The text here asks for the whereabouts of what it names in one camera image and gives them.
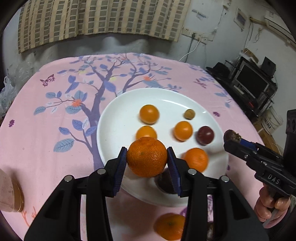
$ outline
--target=speaker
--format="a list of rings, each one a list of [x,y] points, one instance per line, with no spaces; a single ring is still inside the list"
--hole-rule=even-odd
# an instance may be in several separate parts
[[[276,64],[268,58],[264,58],[263,64],[261,65],[261,70],[268,76],[273,77],[276,71]]]

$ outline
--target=wall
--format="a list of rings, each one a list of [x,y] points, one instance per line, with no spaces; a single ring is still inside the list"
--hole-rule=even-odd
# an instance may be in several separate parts
[[[257,19],[262,19],[265,11],[271,8],[264,0],[232,0],[229,11],[223,12],[214,41],[207,45],[200,44],[189,55],[188,63],[212,67],[219,61],[223,63],[225,60],[235,60],[244,47],[249,31],[249,21],[244,31],[241,31],[233,21],[238,7],[247,16]],[[192,9],[196,9],[207,18],[198,19]],[[222,0],[191,0],[184,26],[193,31],[211,32],[219,22],[222,9]],[[41,66],[53,60],[88,54],[137,52],[179,60],[187,53],[190,44],[190,38],[183,35],[177,43],[171,43],[140,35],[99,34],[55,42],[18,54],[19,14],[18,11],[3,34],[4,68],[11,76],[18,75],[21,68],[29,69],[33,74]],[[260,35],[259,41],[253,43],[259,27],[254,25],[252,39],[247,43],[247,47],[253,51],[260,62],[267,56],[277,64],[276,77],[279,89],[274,97],[274,108],[284,118],[288,109],[295,108],[296,95],[293,90],[296,89],[296,81],[294,81],[296,52],[266,29]],[[282,147],[285,142],[284,129],[285,126],[282,126],[274,133],[275,140]]]
[[[236,58],[244,45],[247,30],[241,32],[233,21],[234,15],[237,7],[247,10],[252,2],[253,0],[233,0],[230,10],[225,11],[227,14],[222,16],[214,42],[210,42],[206,48],[201,44],[190,54],[187,62],[204,67],[205,64],[213,66],[218,61]],[[198,19],[192,9],[202,12],[208,18]],[[184,25],[193,31],[210,32],[217,26],[222,9],[222,0],[191,0]],[[12,75],[15,74],[16,68],[25,65],[25,62],[29,62],[35,72],[42,65],[56,59],[97,53],[142,52],[179,60],[187,53],[190,44],[190,38],[183,35],[177,43],[171,43],[140,35],[100,34],[55,42],[18,54],[19,14],[20,12],[13,17],[3,35],[4,67]]]
[[[259,5],[254,8],[252,17],[263,20],[265,11],[266,8]],[[258,24],[254,25],[253,35],[247,44],[247,48],[256,55],[260,65],[265,56],[276,64],[275,77],[278,83],[278,91],[273,98],[273,107],[283,118],[284,123],[273,133],[273,137],[276,143],[284,148],[287,111],[296,109],[296,50],[286,45],[282,38],[266,28],[260,34],[258,42],[254,43],[259,27],[262,26]]]

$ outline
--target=finger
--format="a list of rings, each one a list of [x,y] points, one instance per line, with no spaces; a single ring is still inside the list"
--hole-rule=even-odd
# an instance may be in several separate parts
[[[260,217],[260,215],[259,215],[259,213],[257,212],[256,208],[254,209],[254,212],[255,212],[255,214],[257,215],[257,217],[258,217],[258,219],[259,219],[260,222],[265,222],[265,221],[266,221],[265,218]]]
[[[263,205],[260,199],[257,200],[255,205],[258,215],[263,219],[271,218],[271,212]]]
[[[279,198],[276,202],[275,202],[275,208],[281,211],[285,211],[289,208],[291,204],[291,200],[290,198]]]
[[[264,186],[259,191],[260,200],[265,207],[273,208],[274,207],[274,199],[269,195],[268,187]]]

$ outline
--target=striped curtain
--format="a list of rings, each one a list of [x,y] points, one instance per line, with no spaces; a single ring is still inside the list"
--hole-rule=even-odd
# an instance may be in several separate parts
[[[144,34],[178,41],[190,0],[29,0],[18,27],[19,53],[99,33]]]

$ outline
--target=small orange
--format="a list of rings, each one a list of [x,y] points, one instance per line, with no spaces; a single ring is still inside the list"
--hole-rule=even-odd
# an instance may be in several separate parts
[[[152,137],[135,140],[126,156],[128,167],[139,177],[155,177],[162,173],[167,162],[163,143]]]
[[[159,111],[154,105],[147,104],[140,109],[139,115],[144,123],[154,124],[159,118]]]
[[[142,126],[136,133],[136,139],[140,139],[141,137],[152,137],[157,139],[157,134],[151,126]]]
[[[209,157],[207,153],[200,148],[192,148],[188,150],[183,159],[187,162],[189,168],[193,168],[199,172],[203,172],[208,165]]]
[[[192,126],[188,121],[180,121],[174,128],[174,135],[180,141],[188,140],[193,133]]]
[[[154,231],[166,240],[178,240],[182,237],[184,224],[184,216],[167,213],[156,220]]]

